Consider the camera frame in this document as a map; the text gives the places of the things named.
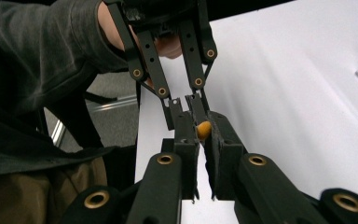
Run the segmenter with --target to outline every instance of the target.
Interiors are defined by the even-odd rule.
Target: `hand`
[[[118,33],[117,27],[113,22],[112,16],[110,15],[109,9],[104,2],[98,7],[98,23],[106,35],[107,40],[115,48],[124,51],[124,44]],[[138,37],[132,32],[135,42],[139,46]],[[178,35],[166,36],[159,38],[155,41],[156,51],[159,56],[175,59],[182,55],[182,49]]]

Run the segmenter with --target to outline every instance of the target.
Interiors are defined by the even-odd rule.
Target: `gray jacket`
[[[0,2],[0,174],[46,169],[101,156],[68,154],[22,125],[18,116],[54,103],[90,76],[123,71],[121,51],[97,22],[101,0],[59,0],[51,7]]]

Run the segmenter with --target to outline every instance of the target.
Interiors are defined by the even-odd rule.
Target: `brass bushing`
[[[164,95],[167,91],[164,88],[159,88],[158,89],[158,94],[160,95]]]
[[[135,77],[138,77],[138,76],[140,76],[142,73],[141,73],[141,70],[135,69],[135,70],[133,70],[132,74],[133,74]]]
[[[251,164],[253,164],[253,165],[259,165],[259,166],[267,164],[266,159],[264,159],[264,158],[262,158],[260,156],[251,156],[251,157],[249,157],[249,162]]]
[[[351,195],[338,193],[333,196],[333,201],[348,211],[358,213],[358,200]]]
[[[168,165],[173,162],[173,157],[170,155],[162,155],[157,158],[157,162],[161,165]]]
[[[106,190],[100,190],[100,191],[93,192],[91,195],[89,195],[84,201],[84,206],[86,206],[89,209],[95,209],[104,206],[108,201],[109,201],[109,192]]]
[[[200,86],[200,85],[202,85],[202,79],[197,78],[197,79],[194,81],[194,83],[196,83],[197,86]]]
[[[209,50],[206,52],[206,55],[208,55],[208,57],[212,58],[212,57],[214,56],[214,50],[209,49]]]

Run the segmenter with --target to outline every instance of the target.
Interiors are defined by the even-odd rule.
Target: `white surface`
[[[299,190],[317,199],[324,189],[358,193],[358,0],[297,0],[212,27],[211,109]],[[162,63],[172,97],[190,94],[182,58]],[[141,100],[137,179],[162,138],[173,137],[159,99],[144,90]],[[235,223],[233,203],[211,202],[200,163],[201,200],[183,203],[182,223]]]

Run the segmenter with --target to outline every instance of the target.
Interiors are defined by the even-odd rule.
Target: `small yellow ball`
[[[200,141],[204,141],[211,135],[212,124],[210,121],[203,121],[199,126],[197,126],[197,135]]]

